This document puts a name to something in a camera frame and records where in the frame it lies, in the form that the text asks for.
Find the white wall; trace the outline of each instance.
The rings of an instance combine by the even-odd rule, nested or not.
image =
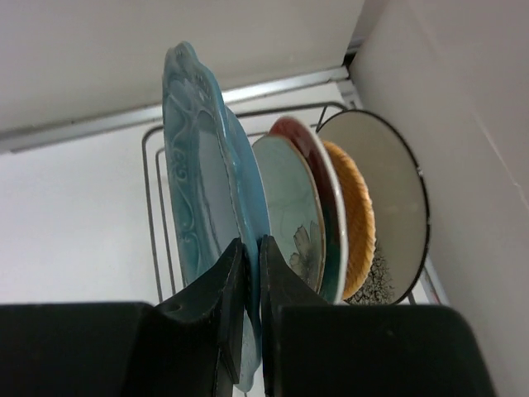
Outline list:
[[[389,0],[368,0],[367,2],[364,2],[364,6],[362,7],[358,22],[355,26],[355,31],[353,32],[353,43],[369,36],[379,20],[382,11],[386,7],[386,4],[388,4],[388,1]]]
[[[182,40],[223,88],[339,66],[363,2],[1,2],[0,132],[159,103]]]
[[[393,0],[353,64],[431,197],[431,258],[498,393],[529,395],[529,2]]]

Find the metal trim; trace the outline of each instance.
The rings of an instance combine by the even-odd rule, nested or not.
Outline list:
[[[325,84],[331,81],[340,81],[348,79],[348,77],[347,69],[340,67],[247,87],[229,89],[224,91],[222,96],[226,104],[234,104],[249,99]],[[148,122],[159,122],[161,119],[162,107],[161,104],[156,104],[84,120],[71,120],[43,126],[30,126],[0,131],[0,154],[9,151],[27,151],[62,141],[93,136],[117,129],[146,124]]]

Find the turquoise plate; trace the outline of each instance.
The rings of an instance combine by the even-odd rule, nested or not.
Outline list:
[[[241,237],[250,261],[237,385],[248,391],[261,358],[257,241],[270,234],[259,169],[218,82],[189,43],[167,52],[163,87],[165,156],[183,284],[211,268],[235,237]]]

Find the metal wire rack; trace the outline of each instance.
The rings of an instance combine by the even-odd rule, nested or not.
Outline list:
[[[274,115],[274,114],[296,112],[296,111],[303,111],[303,110],[321,109],[320,116],[318,118],[317,123],[311,124],[310,126],[310,127],[315,127],[316,133],[317,133],[320,130],[324,121],[326,121],[325,116],[328,110],[331,109],[332,114],[334,114],[336,112],[345,111],[351,108],[356,108],[355,103],[352,101],[350,102],[349,107],[347,107],[344,103],[339,103],[339,102],[318,102],[318,103],[306,103],[306,104],[284,106],[284,107],[277,107],[277,108],[261,108],[259,110],[254,110],[254,111],[249,111],[249,112],[238,112],[236,113],[236,116],[237,118],[242,120],[242,119],[249,118],[249,117],[258,117],[258,116]],[[158,255],[158,249],[156,247],[153,202],[152,202],[151,191],[150,191],[151,181],[150,181],[150,176],[149,176],[149,158],[148,158],[148,153],[147,153],[147,143],[155,134],[161,133],[163,130],[164,130],[164,127],[162,125],[153,127],[149,131],[147,131],[141,139],[141,152],[142,152],[142,158],[143,158],[143,170],[144,170],[144,178],[145,178],[145,196],[146,196],[146,202],[147,202],[147,214],[149,218],[150,243],[151,243],[151,249],[152,249],[153,264],[154,264],[154,269],[155,269],[156,289],[158,292],[158,299],[160,302],[162,302],[163,300],[163,293],[162,293],[162,285],[161,285],[161,280],[160,280],[159,255]],[[248,134],[248,137],[263,136],[263,135],[266,135],[267,133],[268,132],[255,132],[255,133]],[[165,247],[165,252],[167,255],[167,263],[169,266],[169,278],[170,278],[171,290],[172,290],[172,294],[176,294],[177,291],[176,291],[176,283],[174,279],[173,260],[171,256],[171,250],[170,250],[171,241],[169,240],[169,229],[168,229],[168,223],[167,223],[168,213],[164,205],[164,196],[163,196],[163,190],[162,190],[162,174],[161,174],[161,169],[160,169],[160,157],[162,156],[162,154],[164,154],[164,151],[165,151],[165,148],[160,147],[155,152],[156,185],[158,189],[158,195],[160,198],[161,222],[162,222],[162,230],[164,234],[164,247]],[[413,293],[410,293],[408,295],[408,301],[410,304],[415,304]]]

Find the flower pattern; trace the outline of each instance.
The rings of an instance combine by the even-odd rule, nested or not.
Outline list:
[[[322,263],[322,254],[320,250],[321,233],[319,226],[311,221],[310,237],[307,229],[302,225],[294,234],[294,243],[298,252],[290,256],[290,268],[296,273],[309,287],[317,290],[318,279],[320,275],[320,264]]]

